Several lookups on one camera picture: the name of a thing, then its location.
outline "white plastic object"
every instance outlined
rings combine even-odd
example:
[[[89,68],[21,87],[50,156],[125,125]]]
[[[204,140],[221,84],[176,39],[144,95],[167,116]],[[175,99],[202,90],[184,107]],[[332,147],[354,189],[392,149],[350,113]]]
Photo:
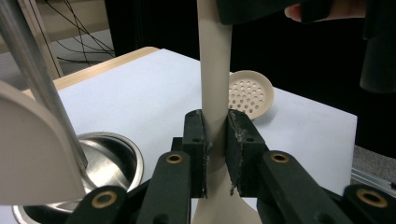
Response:
[[[82,198],[85,190],[59,121],[0,81],[0,204],[39,205]]]
[[[274,87],[261,73],[242,70],[230,75],[229,108],[254,120],[263,115],[274,101]]]

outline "metal bowl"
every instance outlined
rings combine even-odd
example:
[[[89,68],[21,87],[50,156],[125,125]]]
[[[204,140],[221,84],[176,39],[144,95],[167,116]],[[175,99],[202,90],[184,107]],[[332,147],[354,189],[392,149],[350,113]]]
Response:
[[[102,186],[120,186],[130,191],[140,184],[143,157],[128,138],[115,133],[84,133],[78,136],[88,160],[82,182],[86,193]],[[64,223],[80,200],[39,206],[13,206],[22,224]]]

